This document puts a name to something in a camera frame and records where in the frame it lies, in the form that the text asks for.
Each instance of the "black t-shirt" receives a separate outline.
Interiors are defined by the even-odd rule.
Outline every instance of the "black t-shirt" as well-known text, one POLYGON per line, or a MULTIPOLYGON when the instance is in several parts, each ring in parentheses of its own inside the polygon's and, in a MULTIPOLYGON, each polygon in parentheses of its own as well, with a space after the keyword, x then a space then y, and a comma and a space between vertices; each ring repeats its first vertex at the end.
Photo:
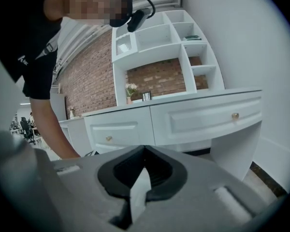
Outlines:
POLYGON ((62 20, 49 21, 44 0, 0 0, 0 60, 16 82, 24 77, 23 92, 50 99, 62 20))

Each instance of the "cubby shelf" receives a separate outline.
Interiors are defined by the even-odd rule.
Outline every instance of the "cubby shelf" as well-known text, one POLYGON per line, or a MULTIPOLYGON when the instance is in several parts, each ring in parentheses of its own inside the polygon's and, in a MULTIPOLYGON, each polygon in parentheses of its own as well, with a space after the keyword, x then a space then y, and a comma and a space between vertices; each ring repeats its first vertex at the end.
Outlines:
POLYGON ((117 105, 126 105, 126 71, 173 58, 179 59, 186 92, 153 99, 198 92, 194 78, 198 75, 205 75, 208 84, 208 89, 202 92, 224 89, 214 52, 199 26, 185 10, 156 13, 134 33, 128 32, 127 25, 114 28, 112 62, 117 105), (184 40, 193 35, 200 36, 201 40, 184 40))

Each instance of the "drawer knob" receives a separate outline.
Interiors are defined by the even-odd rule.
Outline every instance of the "drawer knob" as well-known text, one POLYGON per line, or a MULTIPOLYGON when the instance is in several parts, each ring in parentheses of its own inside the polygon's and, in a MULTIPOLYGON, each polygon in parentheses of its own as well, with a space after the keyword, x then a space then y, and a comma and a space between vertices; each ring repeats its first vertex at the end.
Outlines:
POLYGON ((240 117, 240 114, 239 113, 233 113, 232 114, 232 119, 233 120, 238 120, 239 117, 240 117))

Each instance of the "exposed brick wall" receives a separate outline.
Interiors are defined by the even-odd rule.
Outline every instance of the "exposed brick wall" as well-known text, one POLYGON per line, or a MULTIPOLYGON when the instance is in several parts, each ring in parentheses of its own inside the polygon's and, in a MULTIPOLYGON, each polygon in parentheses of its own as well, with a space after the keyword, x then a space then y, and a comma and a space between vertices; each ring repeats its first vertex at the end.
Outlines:
POLYGON ((66 95, 66 111, 74 115, 116 106, 111 63, 112 31, 101 35, 61 73, 56 83, 66 95))
MULTIPOLYGON (((56 83, 66 95, 66 111, 74 115, 116 106, 112 69, 112 31, 101 35, 81 52, 61 73, 56 83)), ((199 58, 190 58, 191 64, 201 64, 199 58)), ((207 88, 204 76, 195 77, 197 89, 207 88)), ((186 91, 179 60, 171 59, 148 64, 127 71, 127 82, 135 83, 141 92, 151 90, 152 96, 186 91)), ((132 100, 141 99, 141 94, 132 100)))
MULTIPOLYGON (((199 57, 189 58, 192 65, 201 65, 199 57)), ((134 94, 131 100, 142 98, 142 92, 151 91, 151 95, 167 95, 185 92, 185 81, 177 58, 157 63, 147 64, 127 71, 127 81, 135 83, 139 93, 134 94)), ((205 76, 194 77, 197 89, 207 87, 205 76)))

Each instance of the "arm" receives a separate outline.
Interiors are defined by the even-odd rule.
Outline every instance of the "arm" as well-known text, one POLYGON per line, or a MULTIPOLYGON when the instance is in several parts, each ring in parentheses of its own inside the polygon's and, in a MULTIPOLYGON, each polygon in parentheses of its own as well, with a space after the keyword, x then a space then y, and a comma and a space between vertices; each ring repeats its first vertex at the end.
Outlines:
POLYGON ((62 159, 80 157, 63 134, 50 100, 30 98, 30 103, 37 129, 50 148, 62 159))

